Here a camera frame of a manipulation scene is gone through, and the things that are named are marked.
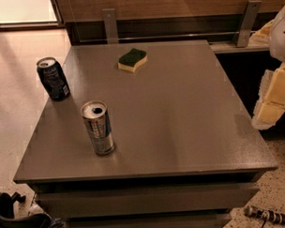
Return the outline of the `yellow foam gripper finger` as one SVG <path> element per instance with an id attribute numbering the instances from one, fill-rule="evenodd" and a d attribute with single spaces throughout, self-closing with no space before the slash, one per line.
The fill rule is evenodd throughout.
<path id="1" fill-rule="evenodd" d="M 257 30 L 255 33 L 251 35 L 249 38 L 249 45 L 265 45 L 269 42 L 270 31 L 272 27 L 273 21 L 268 22 L 261 29 Z"/>
<path id="2" fill-rule="evenodd" d="M 254 129 L 270 129 L 285 113 L 285 63 L 275 71 L 264 72 L 258 96 L 251 125 Z"/>

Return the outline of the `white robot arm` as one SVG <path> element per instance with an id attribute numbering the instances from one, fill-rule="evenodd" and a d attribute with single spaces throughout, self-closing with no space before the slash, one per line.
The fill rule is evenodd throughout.
<path id="1" fill-rule="evenodd" d="M 253 110 L 254 129 L 274 127 L 285 113 L 285 6 L 277 16 L 249 39 L 253 43 L 268 43 L 270 55 L 281 64 L 275 71 L 266 69 L 259 87 L 259 99 Z"/>

